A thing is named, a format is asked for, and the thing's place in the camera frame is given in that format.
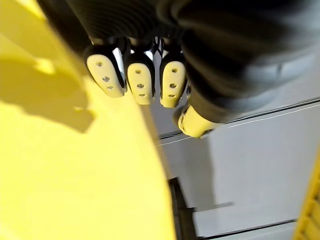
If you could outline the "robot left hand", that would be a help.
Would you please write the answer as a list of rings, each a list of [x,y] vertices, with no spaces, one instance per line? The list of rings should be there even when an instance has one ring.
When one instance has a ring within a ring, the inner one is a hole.
[[[66,43],[111,98],[130,91],[178,106],[178,128],[200,138],[265,106],[299,78],[320,43],[317,0],[41,0]]]

